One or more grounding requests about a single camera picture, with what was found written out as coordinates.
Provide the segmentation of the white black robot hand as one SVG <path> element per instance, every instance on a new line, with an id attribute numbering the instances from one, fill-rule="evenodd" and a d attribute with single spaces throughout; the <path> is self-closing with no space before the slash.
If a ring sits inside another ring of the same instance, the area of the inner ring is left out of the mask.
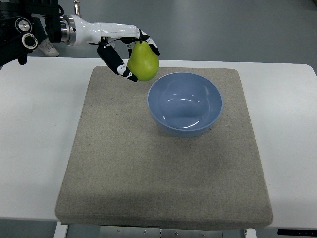
<path id="1" fill-rule="evenodd" d="M 97 53 L 106 65 L 117 75 L 133 82 L 138 78 L 129 70 L 121 56 L 115 50 L 116 41 L 126 44 L 131 56 L 132 50 L 138 41 L 145 41 L 152 51 L 159 56 L 160 52 L 153 39 L 134 25 L 116 23 L 89 23 L 77 15 L 64 16 L 61 20 L 61 40 L 70 46 L 79 46 L 83 43 L 97 45 Z"/>

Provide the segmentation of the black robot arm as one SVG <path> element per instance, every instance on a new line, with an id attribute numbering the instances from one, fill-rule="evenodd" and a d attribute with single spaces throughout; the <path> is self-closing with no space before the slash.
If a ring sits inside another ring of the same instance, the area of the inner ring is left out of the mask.
<path id="1" fill-rule="evenodd" d="M 45 20 L 52 43 L 61 42 L 63 8 L 57 0 L 2 0 L 0 2 L 0 65 L 17 59 L 25 65 L 27 55 L 40 44 L 34 18 Z"/>

